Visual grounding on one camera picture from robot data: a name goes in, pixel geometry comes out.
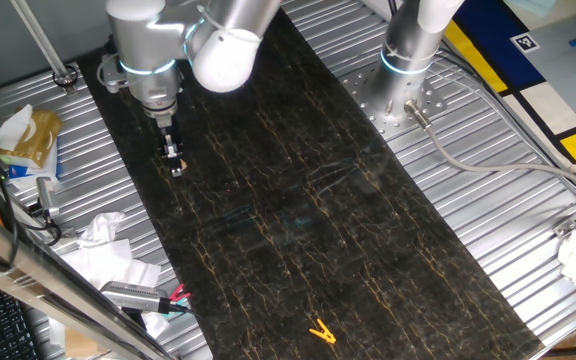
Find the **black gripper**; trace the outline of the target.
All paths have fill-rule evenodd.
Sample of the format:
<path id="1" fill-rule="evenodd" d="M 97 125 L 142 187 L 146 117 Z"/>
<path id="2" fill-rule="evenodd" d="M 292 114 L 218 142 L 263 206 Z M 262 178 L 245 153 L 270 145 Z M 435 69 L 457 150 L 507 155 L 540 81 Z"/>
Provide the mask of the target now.
<path id="1" fill-rule="evenodd" d="M 173 177 L 185 170 L 185 161 L 182 158 L 182 143 L 177 140 L 171 127 L 160 128 L 161 153 L 168 159 L 169 170 Z"/>

